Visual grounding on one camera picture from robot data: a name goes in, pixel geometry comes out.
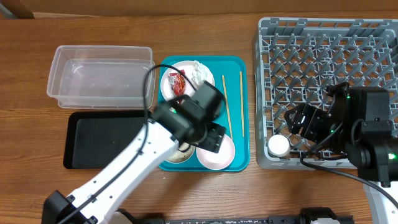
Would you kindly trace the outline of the white paper cup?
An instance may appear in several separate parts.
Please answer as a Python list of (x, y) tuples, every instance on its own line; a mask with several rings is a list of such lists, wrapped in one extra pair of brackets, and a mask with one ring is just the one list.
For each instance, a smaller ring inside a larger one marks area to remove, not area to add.
[(281, 135), (273, 135), (267, 143), (268, 153), (275, 157), (285, 157), (290, 153), (290, 143), (289, 140)]

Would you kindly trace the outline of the small white plate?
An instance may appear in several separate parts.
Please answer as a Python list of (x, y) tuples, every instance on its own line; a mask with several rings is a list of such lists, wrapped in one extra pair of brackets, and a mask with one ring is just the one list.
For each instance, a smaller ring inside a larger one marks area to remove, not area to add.
[(228, 135), (223, 136), (218, 153), (210, 152), (201, 148), (196, 149), (196, 155), (204, 167), (210, 170), (221, 170), (227, 168), (235, 156), (235, 146)]

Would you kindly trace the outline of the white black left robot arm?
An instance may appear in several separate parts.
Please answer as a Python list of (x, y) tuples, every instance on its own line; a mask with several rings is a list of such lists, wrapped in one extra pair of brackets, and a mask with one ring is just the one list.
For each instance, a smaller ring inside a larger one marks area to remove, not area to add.
[(221, 104), (166, 101), (132, 142), (90, 181), (68, 196), (44, 202), (42, 223), (109, 223), (131, 192), (183, 143), (218, 152), (225, 128), (214, 121)]

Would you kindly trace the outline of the white tissue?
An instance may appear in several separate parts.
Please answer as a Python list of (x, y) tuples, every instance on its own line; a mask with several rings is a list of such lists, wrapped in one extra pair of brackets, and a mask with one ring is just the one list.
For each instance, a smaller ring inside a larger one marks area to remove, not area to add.
[(193, 62), (193, 70), (192, 70), (192, 80), (195, 82), (197, 86), (200, 86), (204, 83), (204, 81), (209, 81), (211, 75), (208, 71), (208, 68), (195, 60)]

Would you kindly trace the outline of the red snack wrapper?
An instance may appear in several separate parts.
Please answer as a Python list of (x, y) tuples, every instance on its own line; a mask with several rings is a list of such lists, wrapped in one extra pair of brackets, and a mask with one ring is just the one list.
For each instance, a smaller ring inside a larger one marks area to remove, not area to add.
[(178, 72), (170, 72), (168, 79), (174, 96), (184, 95), (186, 89), (184, 77)]

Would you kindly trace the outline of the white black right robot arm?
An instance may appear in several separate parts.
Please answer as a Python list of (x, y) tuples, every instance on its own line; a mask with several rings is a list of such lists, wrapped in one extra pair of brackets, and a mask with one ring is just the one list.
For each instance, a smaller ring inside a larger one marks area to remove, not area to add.
[[(306, 167), (341, 175), (364, 185), (373, 223), (397, 223), (397, 138), (389, 118), (389, 92), (380, 87), (329, 85), (328, 110), (301, 103), (284, 114), (289, 132), (314, 142), (300, 157)], [(304, 159), (330, 149), (348, 159), (357, 175)]]

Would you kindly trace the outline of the grey bowl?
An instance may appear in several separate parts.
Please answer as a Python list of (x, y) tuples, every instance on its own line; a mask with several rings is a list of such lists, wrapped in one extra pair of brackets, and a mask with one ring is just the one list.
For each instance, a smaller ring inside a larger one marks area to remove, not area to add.
[(167, 162), (179, 164), (185, 162), (195, 152), (196, 147), (188, 143), (183, 143), (168, 159)]

